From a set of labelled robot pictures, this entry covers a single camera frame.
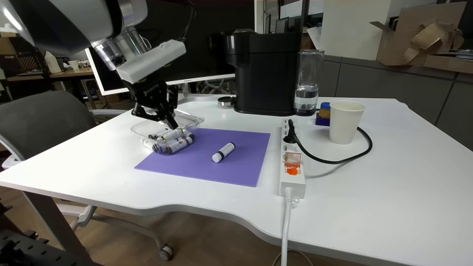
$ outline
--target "white cup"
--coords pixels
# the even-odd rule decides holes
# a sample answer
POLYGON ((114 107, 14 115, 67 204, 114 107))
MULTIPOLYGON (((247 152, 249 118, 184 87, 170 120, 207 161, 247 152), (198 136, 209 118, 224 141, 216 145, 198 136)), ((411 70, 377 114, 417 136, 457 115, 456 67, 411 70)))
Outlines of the white cup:
POLYGON ((351 144, 364 111, 365 107, 357 102, 331 102, 330 139, 336 144, 351 144))

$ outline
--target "black cable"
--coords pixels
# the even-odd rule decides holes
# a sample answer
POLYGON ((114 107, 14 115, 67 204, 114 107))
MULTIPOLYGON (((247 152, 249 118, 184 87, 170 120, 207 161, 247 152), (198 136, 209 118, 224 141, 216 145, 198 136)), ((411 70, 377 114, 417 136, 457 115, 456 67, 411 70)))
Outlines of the black cable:
POLYGON ((300 33, 305 33, 306 19, 309 15, 309 0, 302 0, 302 12, 300 12, 300 33))
POLYGON ((182 40, 184 43, 188 40, 188 33, 190 33, 191 24, 193 24, 193 21, 194 21, 195 16, 197 16, 197 11, 195 11, 195 6, 194 6, 194 2, 188 0, 188 5, 190 5, 190 9, 191 9, 191 16, 190 16, 188 25, 187 25, 187 28, 184 30, 184 34, 182 34, 182 37, 181 37, 181 40, 182 40))
POLYGON ((339 160, 339 161, 330 161, 330 160, 323 160, 323 158, 318 158, 315 155, 312 155, 299 141, 297 135, 296 135, 296 130, 295 130, 295 124, 293 124, 293 120, 289 121, 289 126, 290 126, 290 132, 289 132, 289 136, 284 139, 284 141, 289 141, 292 144, 297 144, 297 147, 300 148, 302 152, 305 152, 309 158, 315 160, 315 161, 320 161, 323 164, 345 164, 345 163, 349 163, 349 161, 354 161, 354 160, 358 160, 367 154, 371 152, 373 149, 373 141, 370 138, 370 135, 363 130, 361 127, 358 127, 358 132, 367 139, 368 142, 368 148, 367 151, 358 154, 358 155, 354 155, 354 157, 349 157, 349 158, 345 158, 345 160, 339 160))

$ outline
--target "power strip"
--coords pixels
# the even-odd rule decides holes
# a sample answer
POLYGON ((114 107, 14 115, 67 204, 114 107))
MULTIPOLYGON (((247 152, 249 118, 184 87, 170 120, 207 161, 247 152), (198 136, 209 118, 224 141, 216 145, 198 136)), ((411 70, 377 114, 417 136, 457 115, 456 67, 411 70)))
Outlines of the power strip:
POLYGON ((292 188, 293 200, 303 200, 306 195, 306 176, 303 170, 302 151, 297 144, 286 142, 290 133, 289 121, 281 129, 281 178, 280 195, 286 197, 286 189, 292 188))

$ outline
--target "marker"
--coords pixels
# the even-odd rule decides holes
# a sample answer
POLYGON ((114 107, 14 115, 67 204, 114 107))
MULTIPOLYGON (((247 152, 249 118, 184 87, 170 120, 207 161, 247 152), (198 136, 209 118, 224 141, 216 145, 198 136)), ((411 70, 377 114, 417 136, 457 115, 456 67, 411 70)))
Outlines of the marker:
POLYGON ((161 136, 159 136, 159 141, 173 141, 173 139, 181 139, 181 138, 188 138, 187 132, 182 130, 181 127, 176 130, 170 130, 161 136))
POLYGON ((219 164, 224 158, 227 158, 235 149, 237 149, 237 145, 234 142, 229 142, 225 147, 222 147, 215 155, 212 155, 212 161, 219 164))
POLYGON ((161 154, 176 154, 179 152, 181 149, 190 147, 193 144, 193 138, 188 136, 188 138, 181 138, 181 139, 176 139, 176 141, 170 141, 167 142, 166 147, 161 147, 163 149, 160 151, 161 154))

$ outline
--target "gray chair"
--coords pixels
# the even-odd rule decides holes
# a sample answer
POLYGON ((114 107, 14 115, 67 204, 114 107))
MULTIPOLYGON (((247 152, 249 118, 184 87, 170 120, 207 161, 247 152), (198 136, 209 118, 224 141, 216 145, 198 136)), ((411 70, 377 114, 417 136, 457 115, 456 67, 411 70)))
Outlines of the gray chair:
MULTIPOLYGON (((98 111, 98 115, 116 115, 117 111, 98 111)), ((89 110, 67 92, 48 92, 0 105, 0 145, 14 157, 12 161, 25 161, 96 126, 89 110)), ((159 237, 148 228, 110 216, 96 215, 93 206, 58 204, 65 216, 77 217, 71 228, 86 226, 91 219, 107 222, 153 238, 163 260, 170 260, 173 251, 161 246, 159 237)))

